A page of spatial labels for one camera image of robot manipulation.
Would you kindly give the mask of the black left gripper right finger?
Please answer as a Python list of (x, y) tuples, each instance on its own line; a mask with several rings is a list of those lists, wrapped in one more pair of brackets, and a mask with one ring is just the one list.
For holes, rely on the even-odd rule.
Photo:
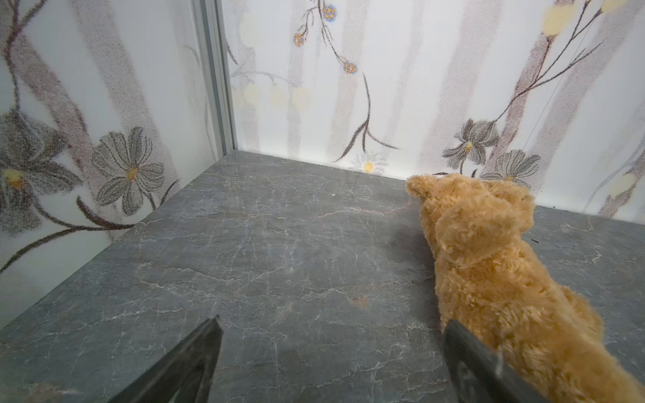
[(443, 355), (460, 402), (549, 402), (457, 320), (444, 331)]

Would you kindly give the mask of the brown plush teddy bear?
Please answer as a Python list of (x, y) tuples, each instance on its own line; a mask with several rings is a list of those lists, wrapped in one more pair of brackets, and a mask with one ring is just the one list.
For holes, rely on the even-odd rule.
[(456, 320), (553, 402), (641, 402), (643, 386), (603, 344), (588, 300), (559, 285), (522, 239), (530, 191), (460, 174), (412, 176), (443, 325)]

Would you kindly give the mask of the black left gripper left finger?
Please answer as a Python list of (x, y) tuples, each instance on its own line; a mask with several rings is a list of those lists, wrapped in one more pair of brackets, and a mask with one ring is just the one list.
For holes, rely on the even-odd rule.
[(207, 402), (222, 339), (218, 319), (204, 321), (110, 401)]

